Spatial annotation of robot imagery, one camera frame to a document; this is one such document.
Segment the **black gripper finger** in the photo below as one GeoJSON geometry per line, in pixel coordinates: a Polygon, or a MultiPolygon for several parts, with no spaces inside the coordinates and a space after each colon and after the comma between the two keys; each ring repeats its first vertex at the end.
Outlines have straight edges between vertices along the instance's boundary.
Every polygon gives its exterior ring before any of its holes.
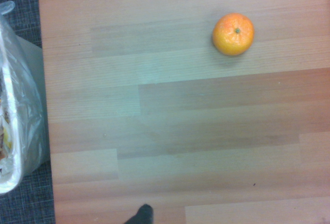
{"type": "Polygon", "coordinates": [[[137,213],[132,216],[124,224],[153,224],[154,210],[149,204],[144,204],[139,207],[137,213]]]}

